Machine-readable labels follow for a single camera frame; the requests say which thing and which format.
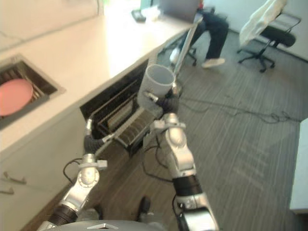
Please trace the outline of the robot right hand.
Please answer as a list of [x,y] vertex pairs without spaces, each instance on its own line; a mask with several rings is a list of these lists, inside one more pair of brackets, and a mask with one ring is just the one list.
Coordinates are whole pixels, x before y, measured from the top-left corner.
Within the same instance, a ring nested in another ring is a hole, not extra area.
[[158,97],[149,91],[144,91],[143,95],[147,99],[152,101],[155,105],[162,108],[163,114],[170,114],[170,113],[177,114],[178,113],[180,99],[179,99],[179,91],[178,91],[178,87],[176,83],[172,84],[171,89],[163,97]]

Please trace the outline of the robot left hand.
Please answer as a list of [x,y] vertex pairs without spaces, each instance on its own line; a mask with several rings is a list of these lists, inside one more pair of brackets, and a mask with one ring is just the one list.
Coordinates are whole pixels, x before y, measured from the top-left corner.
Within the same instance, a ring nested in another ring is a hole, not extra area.
[[102,150],[105,149],[115,137],[115,134],[112,133],[104,136],[103,138],[95,139],[92,134],[93,122],[94,120],[90,116],[85,123],[82,159],[84,159],[87,155],[91,155],[94,158],[99,159]]

